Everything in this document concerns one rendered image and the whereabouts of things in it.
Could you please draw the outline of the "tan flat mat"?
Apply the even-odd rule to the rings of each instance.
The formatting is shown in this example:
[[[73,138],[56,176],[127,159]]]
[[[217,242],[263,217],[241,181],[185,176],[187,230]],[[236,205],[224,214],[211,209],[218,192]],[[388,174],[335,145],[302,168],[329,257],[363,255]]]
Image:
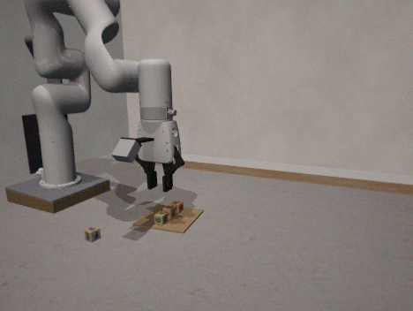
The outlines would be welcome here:
[[[157,205],[155,208],[150,210],[148,213],[146,213],[132,225],[162,231],[185,233],[204,211],[204,209],[184,208],[183,211],[181,211],[180,213],[176,213],[176,215],[171,219],[168,218],[168,222],[164,225],[155,224],[154,214],[156,214],[159,211],[162,211],[162,209],[166,206],[168,205]]]

